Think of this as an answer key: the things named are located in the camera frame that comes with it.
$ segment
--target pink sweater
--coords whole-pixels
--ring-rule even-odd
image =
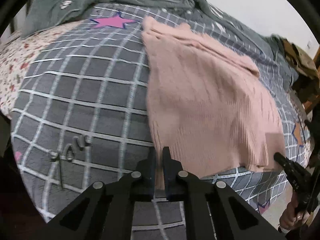
[[[161,152],[198,177],[238,166],[280,169],[285,156],[276,104],[248,56],[239,56],[186,23],[169,27],[146,17],[142,39],[149,58],[149,126],[157,151],[156,185],[163,188]]]

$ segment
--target metal rivet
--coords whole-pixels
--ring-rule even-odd
[[[186,176],[188,176],[188,173],[186,171],[179,171],[178,175],[182,178],[185,178]]]
[[[93,184],[93,188],[95,189],[99,189],[99,188],[102,188],[103,186],[103,183],[101,181],[96,181],[94,184]]]
[[[141,173],[138,171],[134,171],[133,173],[131,173],[131,177],[133,178],[139,178],[141,176]]]
[[[217,181],[216,183],[217,187],[219,188],[225,188],[226,187],[226,183],[224,181]]]

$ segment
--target hand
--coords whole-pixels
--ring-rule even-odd
[[[297,193],[293,192],[291,201],[288,203],[287,208],[284,210],[284,212],[282,213],[282,216],[280,217],[279,222],[281,227],[288,230],[292,230],[303,225],[308,220],[310,216],[308,212],[304,214],[304,211],[301,211],[298,214],[295,214],[294,209],[297,206],[298,206]]]

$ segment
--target gray checkered blanket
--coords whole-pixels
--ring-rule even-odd
[[[279,65],[234,33],[192,22],[158,8],[98,4],[92,18],[117,12],[138,23],[126,29],[91,28],[86,20],[42,51],[23,81],[12,111],[12,141],[26,188],[46,221],[95,181],[110,183],[131,172],[152,146],[146,111],[148,58],[141,41],[142,19],[149,15],[170,26],[188,22],[223,45],[250,56],[260,81],[273,96],[283,123],[286,155],[305,165],[306,151],[293,136],[297,114],[282,87]],[[74,136],[87,135],[91,147],[76,152],[72,162],[62,155],[64,190],[59,163],[49,153],[62,151]],[[238,167],[203,178],[223,180],[260,211],[283,192],[283,172],[253,173]],[[133,239],[186,239],[182,203],[169,203],[156,191],[152,203],[136,203]]]

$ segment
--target bed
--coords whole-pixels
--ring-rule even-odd
[[[193,31],[207,33],[236,53],[251,57],[260,70],[261,83],[276,102],[286,156],[308,164],[310,133],[301,103],[290,88],[290,67],[280,55],[273,58],[277,51],[213,5],[177,8],[159,4],[100,1],[88,8],[88,16],[81,21],[26,39],[13,38],[4,45],[0,110],[12,120],[17,165],[47,222],[95,181],[114,182],[134,170],[153,145],[145,103],[148,58],[141,41],[146,15],[169,26],[187,22]],[[96,24],[92,20],[117,14],[137,22],[125,29],[92,28]],[[88,136],[90,147],[78,150],[71,159],[62,154],[60,162],[51,161],[54,152],[65,152],[65,145],[81,135]],[[244,167],[202,179],[208,183],[223,180],[261,214],[287,184],[284,172],[254,173]],[[156,191],[152,203],[136,203],[132,237],[185,239],[183,203],[167,202],[162,190]]]

